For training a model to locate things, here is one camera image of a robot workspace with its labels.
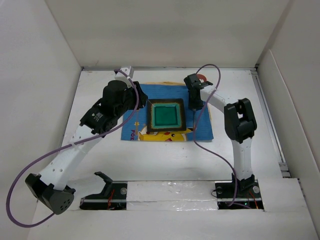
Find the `gold spoon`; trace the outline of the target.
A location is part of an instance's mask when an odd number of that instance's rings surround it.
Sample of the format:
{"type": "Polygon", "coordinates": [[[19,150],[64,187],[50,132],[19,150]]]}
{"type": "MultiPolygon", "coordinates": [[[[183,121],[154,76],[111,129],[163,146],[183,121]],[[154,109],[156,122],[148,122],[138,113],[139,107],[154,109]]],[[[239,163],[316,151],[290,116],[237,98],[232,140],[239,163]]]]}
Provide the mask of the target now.
{"type": "Polygon", "coordinates": [[[193,109],[193,132],[196,131],[196,110],[193,109]]]}

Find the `blue and yellow cloth placemat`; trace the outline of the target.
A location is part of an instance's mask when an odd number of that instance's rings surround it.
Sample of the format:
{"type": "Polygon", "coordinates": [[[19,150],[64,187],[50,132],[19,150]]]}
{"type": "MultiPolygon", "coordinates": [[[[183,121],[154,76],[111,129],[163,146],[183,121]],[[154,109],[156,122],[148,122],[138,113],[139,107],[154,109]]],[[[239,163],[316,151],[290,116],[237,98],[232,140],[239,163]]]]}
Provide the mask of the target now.
{"type": "MultiPolygon", "coordinates": [[[[184,131],[147,131],[147,104],[137,110],[130,120],[122,127],[121,139],[123,141],[147,142],[185,142],[193,140],[193,110],[189,109],[189,93],[185,85],[141,84],[143,92],[151,99],[183,99],[186,130],[184,131]]],[[[211,115],[208,108],[202,115],[199,110],[195,114],[195,139],[197,141],[211,141],[213,136],[211,115]]]]}

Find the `pink plastic cup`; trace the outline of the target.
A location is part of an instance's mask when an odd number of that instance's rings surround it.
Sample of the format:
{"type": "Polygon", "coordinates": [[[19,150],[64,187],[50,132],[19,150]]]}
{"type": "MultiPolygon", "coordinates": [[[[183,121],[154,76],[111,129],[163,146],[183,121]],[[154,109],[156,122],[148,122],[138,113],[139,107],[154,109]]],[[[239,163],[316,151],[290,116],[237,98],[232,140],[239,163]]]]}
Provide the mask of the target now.
{"type": "Polygon", "coordinates": [[[206,82],[207,81],[207,78],[203,74],[197,73],[196,75],[197,75],[197,77],[198,77],[198,79],[200,81],[202,81],[202,82],[206,82]]]}

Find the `square green ceramic plate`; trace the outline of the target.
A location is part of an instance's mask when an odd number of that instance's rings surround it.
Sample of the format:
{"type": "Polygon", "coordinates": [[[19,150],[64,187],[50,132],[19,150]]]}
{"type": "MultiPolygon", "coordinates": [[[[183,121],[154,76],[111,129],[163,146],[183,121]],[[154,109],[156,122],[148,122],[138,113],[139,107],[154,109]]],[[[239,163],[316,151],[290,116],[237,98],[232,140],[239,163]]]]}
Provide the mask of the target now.
{"type": "Polygon", "coordinates": [[[150,99],[147,102],[148,132],[185,131],[186,113],[182,98],[150,99]]]}

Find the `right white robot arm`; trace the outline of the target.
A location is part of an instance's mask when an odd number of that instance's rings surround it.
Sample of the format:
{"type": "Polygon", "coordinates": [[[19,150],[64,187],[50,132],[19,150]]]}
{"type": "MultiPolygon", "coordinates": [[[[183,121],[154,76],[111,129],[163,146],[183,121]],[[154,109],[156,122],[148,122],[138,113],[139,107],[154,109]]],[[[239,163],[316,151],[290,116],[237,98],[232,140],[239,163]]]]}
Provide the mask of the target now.
{"type": "Polygon", "coordinates": [[[211,105],[224,115],[224,130],[233,147],[233,183],[231,191],[237,197],[249,192],[255,182],[252,170],[251,145],[257,129],[257,121],[248,98],[236,100],[217,90],[209,81],[202,82],[193,73],[184,78],[188,89],[188,107],[203,112],[211,105]]]}

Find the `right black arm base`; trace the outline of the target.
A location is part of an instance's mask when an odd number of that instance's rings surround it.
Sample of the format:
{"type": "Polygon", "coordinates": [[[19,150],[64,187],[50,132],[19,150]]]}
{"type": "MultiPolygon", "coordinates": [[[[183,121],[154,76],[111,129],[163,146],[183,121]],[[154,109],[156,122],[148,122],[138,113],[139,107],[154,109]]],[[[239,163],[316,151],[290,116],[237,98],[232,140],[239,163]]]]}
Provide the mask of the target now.
{"type": "Polygon", "coordinates": [[[263,200],[256,180],[246,189],[236,191],[232,181],[216,181],[211,195],[216,199],[218,210],[263,210],[263,200]]]}

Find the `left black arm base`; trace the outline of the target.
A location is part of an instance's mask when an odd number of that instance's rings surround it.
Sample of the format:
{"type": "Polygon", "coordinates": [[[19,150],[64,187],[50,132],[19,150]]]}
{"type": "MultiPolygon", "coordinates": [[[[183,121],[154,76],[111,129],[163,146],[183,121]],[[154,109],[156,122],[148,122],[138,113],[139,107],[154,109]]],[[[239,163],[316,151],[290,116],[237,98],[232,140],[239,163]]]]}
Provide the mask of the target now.
{"type": "Polygon", "coordinates": [[[107,210],[118,211],[127,209],[127,181],[113,181],[110,177],[97,171],[94,173],[101,178],[104,186],[99,193],[84,196],[80,200],[81,210],[107,210]]]}

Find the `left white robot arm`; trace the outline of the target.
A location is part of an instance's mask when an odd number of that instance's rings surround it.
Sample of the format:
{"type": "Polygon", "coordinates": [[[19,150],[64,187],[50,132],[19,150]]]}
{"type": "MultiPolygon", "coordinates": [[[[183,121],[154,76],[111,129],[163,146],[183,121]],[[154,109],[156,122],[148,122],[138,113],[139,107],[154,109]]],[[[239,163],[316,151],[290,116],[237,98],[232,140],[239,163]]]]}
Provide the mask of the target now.
{"type": "Polygon", "coordinates": [[[75,189],[67,183],[77,166],[117,126],[124,113],[143,108],[147,99],[137,81],[131,86],[121,80],[110,81],[102,97],[80,119],[69,144],[38,174],[26,177],[32,194],[55,215],[65,212],[74,200],[75,189]]]}

